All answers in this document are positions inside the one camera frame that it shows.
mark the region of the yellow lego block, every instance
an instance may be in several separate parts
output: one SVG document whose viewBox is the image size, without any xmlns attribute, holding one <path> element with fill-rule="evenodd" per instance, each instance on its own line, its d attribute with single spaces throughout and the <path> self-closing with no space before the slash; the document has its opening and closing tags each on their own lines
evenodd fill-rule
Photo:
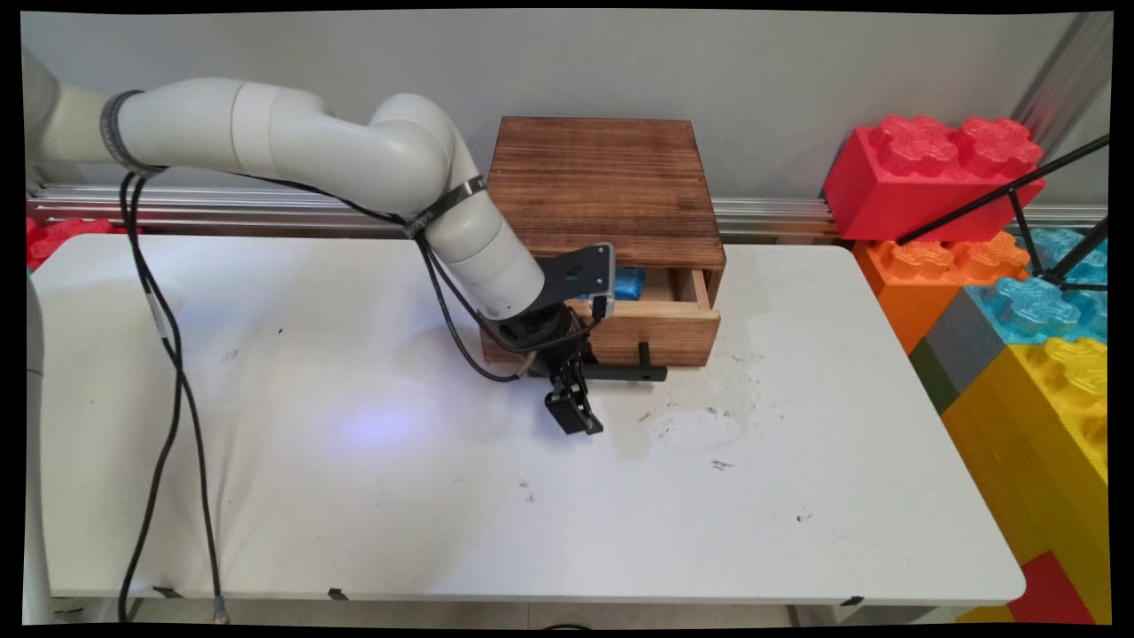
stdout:
<svg viewBox="0 0 1134 638">
<path fill-rule="evenodd" d="M 1012 618 L 1012 610 L 1007 606 L 999 607 L 976 607 L 975 610 L 957 618 L 957 622 L 1016 622 Z"/>
<path fill-rule="evenodd" d="M 1008 349 L 1058 414 L 1075 445 L 1107 480 L 1107 347 L 1048 340 Z"/>
<path fill-rule="evenodd" d="M 1055 434 L 1057 431 L 1048 431 L 1035 443 L 1047 445 L 1047 439 Z M 1077 503 L 1080 491 L 1066 485 L 1058 468 L 1046 467 L 1032 446 L 1013 454 L 1005 468 L 1043 542 L 1055 551 L 1091 616 L 1109 624 L 1110 545 L 1106 502 L 1101 511 Z"/>
<path fill-rule="evenodd" d="M 1000 461 L 1059 420 L 1012 348 L 1001 350 L 962 395 Z"/>
<path fill-rule="evenodd" d="M 1019 564 L 1024 564 L 1051 550 L 1051 546 L 1041 536 L 1007 471 L 981 436 L 964 398 L 962 395 L 941 415 L 941 422 L 1013 555 Z"/>
</svg>

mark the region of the green lego block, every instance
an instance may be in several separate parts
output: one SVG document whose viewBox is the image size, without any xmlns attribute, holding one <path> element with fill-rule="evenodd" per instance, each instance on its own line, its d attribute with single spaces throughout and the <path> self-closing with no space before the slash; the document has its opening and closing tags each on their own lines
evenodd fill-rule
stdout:
<svg viewBox="0 0 1134 638">
<path fill-rule="evenodd" d="M 928 341 L 922 340 L 914 347 L 913 352 L 909 354 L 909 363 L 913 365 L 914 372 L 917 373 L 917 378 L 921 380 L 925 394 L 929 395 L 937 414 L 943 415 L 960 393 L 953 386 L 953 382 L 949 381 L 949 376 L 945 373 L 945 368 L 941 367 L 941 363 L 938 361 L 937 355 Z"/>
</svg>

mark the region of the floor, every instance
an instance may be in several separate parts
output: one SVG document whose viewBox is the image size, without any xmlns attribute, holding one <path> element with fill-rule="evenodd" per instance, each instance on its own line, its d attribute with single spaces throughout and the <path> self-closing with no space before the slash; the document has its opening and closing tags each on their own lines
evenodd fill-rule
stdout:
<svg viewBox="0 0 1134 638">
<path fill-rule="evenodd" d="M 74 601 L 60 620 L 111 621 L 113 605 Z M 228 601 L 234 624 L 388 627 L 406 629 L 735 629 L 792 627 L 788 607 L 763 605 L 626 605 L 570 603 L 378 603 L 369 601 Z M 135 622 L 211 623 L 212 601 L 143 601 Z"/>
</svg>

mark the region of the white wall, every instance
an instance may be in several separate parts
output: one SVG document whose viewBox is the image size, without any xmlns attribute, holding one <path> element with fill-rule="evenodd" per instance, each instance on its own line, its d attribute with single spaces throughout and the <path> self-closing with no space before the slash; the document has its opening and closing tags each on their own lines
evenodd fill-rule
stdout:
<svg viewBox="0 0 1134 638">
<path fill-rule="evenodd" d="M 1049 151 L 1048 158 L 1069 153 L 1078 146 L 1110 133 L 1110 83 L 1091 102 L 1078 124 L 1067 134 L 1058 148 Z M 1109 201 L 1110 147 L 1098 150 L 1090 155 L 1065 165 L 1047 177 L 1048 185 L 1035 197 L 1038 204 L 1099 203 Z"/>
<path fill-rule="evenodd" d="M 1009 116 L 1069 15 L 488 9 L 20 15 L 62 80 L 118 92 L 228 76 L 324 95 L 365 121 L 386 96 L 447 109 L 488 171 L 500 117 L 693 121 L 714 195 L 819 195 L 854 126 Z M 113 167 L 56 169 L 112 184 Z M 158 182 L 239 178 L 170 170 Z"/>
</svg>

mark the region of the lego stud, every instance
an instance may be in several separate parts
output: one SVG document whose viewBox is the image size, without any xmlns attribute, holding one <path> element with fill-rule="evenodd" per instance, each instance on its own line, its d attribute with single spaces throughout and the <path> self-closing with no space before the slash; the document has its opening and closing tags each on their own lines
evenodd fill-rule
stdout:
<svg viewBox="0 0 1134 638">
<path fill-rule="evenodd" d="M 1035 243 L 1035 255 L 1044 267 L 1051 267 L 1067 256 L 1070 248 L 1083 240 L 1083 235 L 1070 228 L 1035 228 L 1032 230 Z M 1107 246 L 1106 241 L 1094 248 L 1067 273 L 1068 280 L 1081 280 L 1090 283 L 1107 282 Z"/>
<path fill-rule="evenodd" d="M 877 249 L 882 267 L 899 279 L 940 279 L 953 265 L 953 253 L 937 241 L 909 241 L 904 246 L 880 241 Z"/>
<path fill-rule="evenodd" d="M 1078 324 L 1092 333 L 1107 337 L 1107 292 L 1101 290 L 1067 290 L 1064 300 L 1078 308 Z"/>
<path fill-rule="evenodd" d="M 960 152 L 960 165 L 973 175 L 1010 179 L 1035 168 L 1043 148 L 1030 139 L 1027 128 L 1006 117 L 989 121 L 979 117 L 965 120 L 953 141 Z"/>
<path fill-rule="evenodd" d="M 1063 299 L 1059 288 L 1035 277 L 1001 277 L 981 294 L 1002 325 L 1024 335 L 1065 335 L 1080 321 L 1078 308 Z"/>
<path fill-rule="evenodd" d="M 870 135 L 878 162 L 895 175 L 936 177 L 957 159 L 945 125 L 929 117 L 890 116 Z"/>
<path fill-rule="evenodd" d="M 1027 275 L 1027 250 L 1017 247 L 1016 238 L 1002 230 L 989 241 L 953 241 L 946 248 L 953 253 L 957 269 L 972 278 Z"/>
<path fill-rule="evenodd" d="M 1107 400 L 1107 347 L 1094 340 L 1050 339 L 1031 349 L 1027 363 L 1052 395 L 1073 406 L 1090 408 Z"/>
</svg>

